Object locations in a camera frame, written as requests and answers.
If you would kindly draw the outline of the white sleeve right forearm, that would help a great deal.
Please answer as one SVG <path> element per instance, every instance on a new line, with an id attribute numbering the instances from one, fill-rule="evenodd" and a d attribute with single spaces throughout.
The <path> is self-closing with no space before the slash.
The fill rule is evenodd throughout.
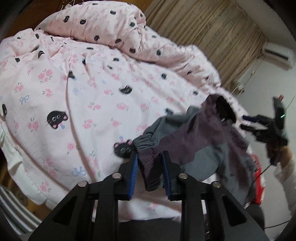
<path id="1" fill-rule="evenodd" d="M 291 216 L 293 216 L 295 214 L 296 202 L 295 161 L 293 159 L 289 160 L 284 168 L 277 165 L 274 170 L 274 176 L 283 187 L 288 209 Z"/>

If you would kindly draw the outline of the person right hand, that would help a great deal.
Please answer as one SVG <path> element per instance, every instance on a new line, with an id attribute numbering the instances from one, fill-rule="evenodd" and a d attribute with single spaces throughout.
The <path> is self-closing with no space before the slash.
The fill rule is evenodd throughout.
<path id="1" fill-rule="evenodd" d="M 293 153 L 289 146 L 276 147 L 271 144 L 267 144 L 266 150 L 270 163 L 274 166 L 280 163 L 281 167 L 284 168 L 293 158 Z"/>

